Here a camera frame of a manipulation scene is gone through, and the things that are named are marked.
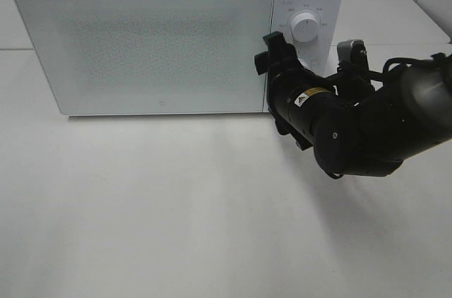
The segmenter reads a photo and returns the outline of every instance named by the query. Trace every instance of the microwave control panel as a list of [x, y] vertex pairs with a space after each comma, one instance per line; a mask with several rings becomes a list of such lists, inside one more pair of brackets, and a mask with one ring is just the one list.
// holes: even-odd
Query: microwave control panel
[[280, 31], [297, 49], [300, 62], [325, 73], [340, 0], [274, 0], [271, 31]]

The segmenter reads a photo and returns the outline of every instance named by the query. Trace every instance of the white table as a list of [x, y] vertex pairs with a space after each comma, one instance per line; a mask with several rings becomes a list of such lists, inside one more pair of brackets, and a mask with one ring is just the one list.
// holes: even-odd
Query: white table
[[268, 115], [67, 119], [0, 66], [0, 297], [450, 297], [451, 142], [333, 181]]
[[[0, 24], [0, 49], [32, 48], [13, 0], [0, 0]], [[413, 0], [343, 0], [332, 44], [347, 39], [367, 44], [450, 41]]]

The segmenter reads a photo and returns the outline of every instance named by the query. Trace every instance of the microwave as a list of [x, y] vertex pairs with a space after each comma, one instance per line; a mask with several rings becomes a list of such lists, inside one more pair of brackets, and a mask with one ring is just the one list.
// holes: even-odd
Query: microwave
[[322, 74], [340, 0], [15, 0], [65, 115], [267, 112], [280, 31]]

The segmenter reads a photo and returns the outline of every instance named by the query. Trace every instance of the black robotic arm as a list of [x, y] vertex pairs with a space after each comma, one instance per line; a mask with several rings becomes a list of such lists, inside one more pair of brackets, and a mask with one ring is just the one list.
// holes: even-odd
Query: black robotic arm
[[[384, 177], [404, 159], [452, 138], [452, 55], [389, 59], [369, 70], [363, 41], [338, 45], [338, 72], [322, 78], [303, 67], [283, 34], [264, 37], [254, 57], [267, 73], [267, 102], [282, 135], [306, 150], [333, 178]], [[371, 81], [383, 86], [375, 90]]]

